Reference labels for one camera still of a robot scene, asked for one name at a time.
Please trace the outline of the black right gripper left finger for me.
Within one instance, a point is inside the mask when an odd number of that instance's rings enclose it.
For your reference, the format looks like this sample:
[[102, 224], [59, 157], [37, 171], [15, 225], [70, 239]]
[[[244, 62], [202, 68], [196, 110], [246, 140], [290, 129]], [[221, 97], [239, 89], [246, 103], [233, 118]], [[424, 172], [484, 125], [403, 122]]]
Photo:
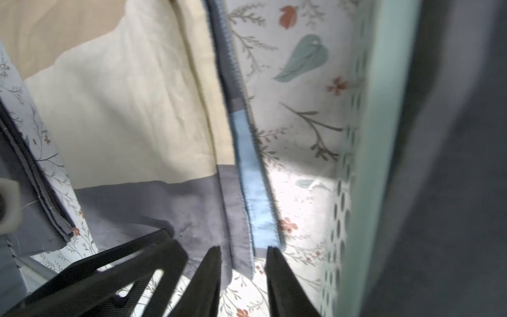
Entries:
[[208, 250], [184, 294], [169, 317], [218, 315], [221, 282], [221, 250], [214, 246]]

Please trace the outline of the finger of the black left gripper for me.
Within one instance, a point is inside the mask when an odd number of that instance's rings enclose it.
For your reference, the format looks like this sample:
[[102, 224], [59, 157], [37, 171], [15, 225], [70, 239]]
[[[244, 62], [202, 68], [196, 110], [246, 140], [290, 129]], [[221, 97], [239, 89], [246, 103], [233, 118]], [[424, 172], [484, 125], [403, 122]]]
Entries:
[[6, 316], [130, 316], [157, 270], [144, 316], [163, 316], [188, 256], [165, 230], [71, 264]]

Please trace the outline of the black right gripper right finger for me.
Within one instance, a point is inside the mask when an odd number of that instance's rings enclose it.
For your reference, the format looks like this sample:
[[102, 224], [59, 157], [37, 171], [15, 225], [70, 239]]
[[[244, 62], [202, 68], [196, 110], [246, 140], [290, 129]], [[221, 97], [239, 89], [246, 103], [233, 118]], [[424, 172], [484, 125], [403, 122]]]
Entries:
[[274, 317], [319, 317], [278, 248], [267, 250], [265, 274], [269, 314]]

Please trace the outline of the mint green plastic basket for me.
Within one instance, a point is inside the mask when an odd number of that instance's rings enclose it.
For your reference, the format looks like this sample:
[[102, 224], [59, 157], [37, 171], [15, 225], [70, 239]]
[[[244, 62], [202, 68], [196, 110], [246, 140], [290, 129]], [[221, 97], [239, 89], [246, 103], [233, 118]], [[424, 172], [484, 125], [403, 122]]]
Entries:
[[420, 1], [361, 1], [356, 11], [318, 310], [358, 316], [389, 177]]

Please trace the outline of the beige grey striped pillowcase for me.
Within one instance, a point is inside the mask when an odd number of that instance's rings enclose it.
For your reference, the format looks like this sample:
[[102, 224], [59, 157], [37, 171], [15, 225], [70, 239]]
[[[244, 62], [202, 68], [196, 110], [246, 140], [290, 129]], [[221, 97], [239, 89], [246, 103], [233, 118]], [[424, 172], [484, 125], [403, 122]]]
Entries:
[[164, 229], [221, 284], [279, 244], [223, 1], [2, 1], [1, 101], [58, 206], [17, 254], [62, 270]]

